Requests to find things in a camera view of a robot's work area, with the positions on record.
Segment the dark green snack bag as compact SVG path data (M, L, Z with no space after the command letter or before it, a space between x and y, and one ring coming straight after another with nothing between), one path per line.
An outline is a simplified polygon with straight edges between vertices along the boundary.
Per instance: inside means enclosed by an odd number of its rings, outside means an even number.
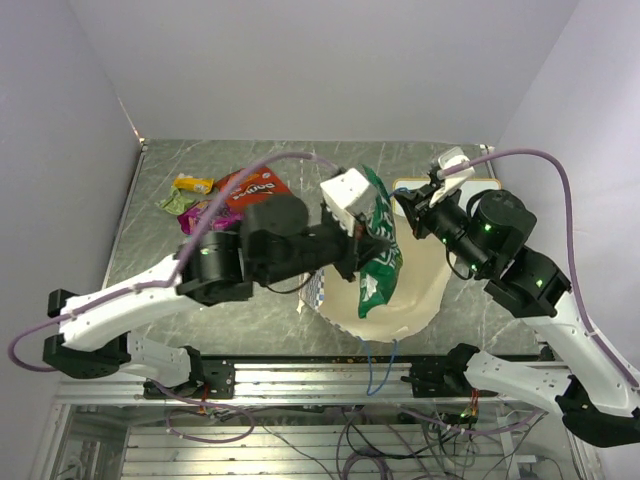
M358 316L364 319L372 309L387 305L391 300L403 266L403 256L397 242L389 193L372 168L362 165L361 169L376 191L372 213L367 215L367 232L385 244L360 270Z

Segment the checkered paper bag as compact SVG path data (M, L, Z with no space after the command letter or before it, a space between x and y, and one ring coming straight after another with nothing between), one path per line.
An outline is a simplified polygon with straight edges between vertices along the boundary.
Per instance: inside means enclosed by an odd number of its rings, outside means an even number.
M389 362L397 364L399 342L419 333L434 319L451 277L444 246L432 236L415 239L394 201L390 202L390 209L403 266L388 303L374 307L360 318L359 283L344 281L332 266L308 275L306 286L298 294L300 306L310 307L333 327L358 341L368 367L378 363L371 351L374 342L390 344Z

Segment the red snack packet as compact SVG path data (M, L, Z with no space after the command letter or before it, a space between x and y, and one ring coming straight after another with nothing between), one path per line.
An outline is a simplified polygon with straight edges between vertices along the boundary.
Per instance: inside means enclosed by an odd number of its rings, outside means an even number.
M225 205L230 211L242 214L247 206L280 194L291 195L292 192L269 167L261 167L232 191L225 200Z

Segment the yellow snack bar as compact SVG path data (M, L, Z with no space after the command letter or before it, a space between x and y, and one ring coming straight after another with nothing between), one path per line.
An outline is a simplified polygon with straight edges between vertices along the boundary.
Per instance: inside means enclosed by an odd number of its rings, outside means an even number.
M208 195L215 186L213 178L197 178L180 173L173 181L173 186L180 190Z

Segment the green snack packet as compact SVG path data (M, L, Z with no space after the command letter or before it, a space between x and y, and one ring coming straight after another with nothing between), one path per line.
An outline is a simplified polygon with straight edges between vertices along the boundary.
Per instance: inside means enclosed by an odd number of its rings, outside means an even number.
M157 203L157 206L174 216L179 216L185 213L193 204L195 200L193 198L185 196L180 190L172 190L168 197Z

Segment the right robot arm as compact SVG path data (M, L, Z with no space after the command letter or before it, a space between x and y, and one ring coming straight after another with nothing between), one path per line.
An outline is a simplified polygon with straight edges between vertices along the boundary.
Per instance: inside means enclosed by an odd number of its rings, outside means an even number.
M485 281L485 292L523 321L560 356L565 374L536 370L461 343L446 357L442 387L459 396L471 389L503 393L559 416L576 437L600 448L639 441L636 374L617 370L621 359L581 322L577 289L549 257L527 247L536 216L506 190L484 190L458 204L426 184L395 195L417 239L434 236Z

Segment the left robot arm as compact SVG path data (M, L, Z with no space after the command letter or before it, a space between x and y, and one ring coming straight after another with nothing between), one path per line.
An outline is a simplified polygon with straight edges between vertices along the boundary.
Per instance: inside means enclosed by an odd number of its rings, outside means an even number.
M192 397L206 381L200 353L149 341L136 329L192 308L247 301L255 285L268 287L328 265L352 281L391 246L369 231L363 215L353 219L348 231L324 210L320 224L311 226L305 203L293 195L251 205L231 229L205 234L193 252L181 248L102 292L67 297L64 322L45 340L43 360L74 379L123 372Z

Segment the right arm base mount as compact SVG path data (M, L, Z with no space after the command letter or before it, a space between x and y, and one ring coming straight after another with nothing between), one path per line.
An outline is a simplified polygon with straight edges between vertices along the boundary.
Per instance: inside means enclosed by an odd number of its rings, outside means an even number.
M464 371L443 362L413 363L400 380L410 385L414 398L470 397L472 386Z

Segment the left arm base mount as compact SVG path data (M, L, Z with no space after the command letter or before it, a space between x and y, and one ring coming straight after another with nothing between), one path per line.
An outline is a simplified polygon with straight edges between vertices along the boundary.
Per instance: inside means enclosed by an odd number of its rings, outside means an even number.
M231 399L236 369L229 360L202 355L198 350L179 349L168 358L145 360L146 399L169 399L155 382L176 396L190 399Z

